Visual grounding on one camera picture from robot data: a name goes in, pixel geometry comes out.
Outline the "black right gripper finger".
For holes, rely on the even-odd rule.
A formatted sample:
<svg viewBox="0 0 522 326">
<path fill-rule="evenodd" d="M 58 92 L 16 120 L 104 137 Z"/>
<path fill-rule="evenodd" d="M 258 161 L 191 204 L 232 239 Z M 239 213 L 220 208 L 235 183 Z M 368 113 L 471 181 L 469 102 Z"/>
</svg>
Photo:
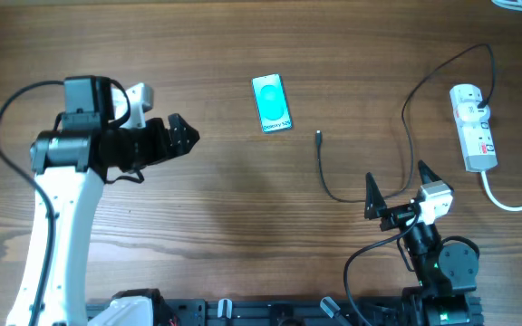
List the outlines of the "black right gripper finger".
<svg viewBox="0 0 522 326">
<path fill-rule="evenodd" d="M 441 178 L 423 160 L 418 161 L 418 170 L 422 184 L 441 181 Z"/>
<path fill-rule="evenodd" d="M 364 217 L 368 220 L 381 218 L 384 210 L 387 208 L 386 202 L 371 172 L 365 175 L 365 181 L 366 197 L 364 202 Z"/>
</svg>

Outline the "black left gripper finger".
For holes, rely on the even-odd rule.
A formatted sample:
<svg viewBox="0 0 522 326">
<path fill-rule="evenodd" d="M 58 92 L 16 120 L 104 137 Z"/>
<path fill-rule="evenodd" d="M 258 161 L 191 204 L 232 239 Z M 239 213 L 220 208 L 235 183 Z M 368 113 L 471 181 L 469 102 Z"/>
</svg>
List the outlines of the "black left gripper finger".
<svg viewBox="0 0 522 326">
<path fill-rule="evenodd" d="M 195 129 L 173 129 L 170 136 L 172 151 L 176 157 L 188 154 L 200 139 Z"/>
<path fill-rule="evenodd" d="M 193 133 L 193 128 L 178 113 L 170 114 L 168 121 L 171 135 L 187 136 Z"/>
</svg>

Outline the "cyan screen smartphone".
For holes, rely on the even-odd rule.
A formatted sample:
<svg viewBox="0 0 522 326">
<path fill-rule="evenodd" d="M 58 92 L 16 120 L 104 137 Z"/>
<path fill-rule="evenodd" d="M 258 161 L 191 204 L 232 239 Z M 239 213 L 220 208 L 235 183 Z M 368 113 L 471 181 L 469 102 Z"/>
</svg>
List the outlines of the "cyan screen smartphone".
<svg viewBox="0 0 522 326">
<path fill-rule="evenodd" d="M 281 76 L 270 74 L 255 77 L 251 84 L 262 131 L 274 133 L 291 129 L 293 121 Z"/>
</svg>

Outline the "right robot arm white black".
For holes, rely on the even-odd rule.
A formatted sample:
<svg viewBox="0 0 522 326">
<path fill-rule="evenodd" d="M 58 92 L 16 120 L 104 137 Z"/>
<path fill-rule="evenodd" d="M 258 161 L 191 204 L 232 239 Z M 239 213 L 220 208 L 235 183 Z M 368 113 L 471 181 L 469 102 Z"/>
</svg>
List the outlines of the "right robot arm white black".
<svg viewBox="0 0 522 326">
<path fill-rule="evenodd" d="M 479 247 L 459 235 L 443 237 L 436 221 L 453 202 L 454 189 L 423 161 L 421 186 L 410 203 L 389 207 L 371 173 L 365 177 L 364 217 L 379 219 L 380 229 L 397 229 L 402 259 L 419 284 L 396 297 L 362 297 L 357 306 L 363 325 L 482 325 L 477 289 Z"/>
</svg>

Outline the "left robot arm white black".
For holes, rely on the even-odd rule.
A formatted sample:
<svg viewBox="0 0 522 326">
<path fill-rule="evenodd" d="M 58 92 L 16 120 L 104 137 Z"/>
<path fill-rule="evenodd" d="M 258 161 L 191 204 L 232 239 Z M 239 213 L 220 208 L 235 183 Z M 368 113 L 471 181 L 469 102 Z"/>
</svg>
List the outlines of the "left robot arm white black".
<svg viewBox="0 0 522 326">
<path fill-rule="evenodd" d="M 110 168 L 140 184 L 141 171 L 188 154 L 198 131 L 178 113 L 146 119 L 153 90 L 124 89 L 102 76 L 68 77 L 65 109 L 30 147 L 31 172 L 3 161 L 35 191 L 34 224 L 20 290 L 9 325 L 171 325 L 176 315 L 158 290 L 119 292 L 109 308 L 90 317 L 85 274 L 92 221 Z"/>
</svg>

